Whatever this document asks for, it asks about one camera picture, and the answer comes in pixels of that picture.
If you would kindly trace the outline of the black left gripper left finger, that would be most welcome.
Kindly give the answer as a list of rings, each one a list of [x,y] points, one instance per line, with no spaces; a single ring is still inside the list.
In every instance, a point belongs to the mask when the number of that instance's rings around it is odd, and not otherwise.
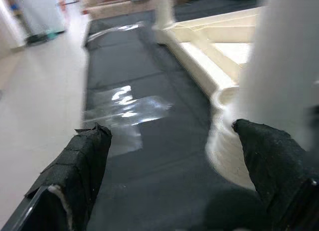
[[[84,231],[105,173],[111,131],[78,129],[7,221],[9,231]]]

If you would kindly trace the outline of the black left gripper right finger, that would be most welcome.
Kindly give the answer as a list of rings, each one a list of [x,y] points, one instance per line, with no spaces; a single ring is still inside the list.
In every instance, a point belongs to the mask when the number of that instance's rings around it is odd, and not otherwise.
[[[319,170],[285,131],[238,119],[232,125],[245,165],[273,226],[281,231],[319,229]]]

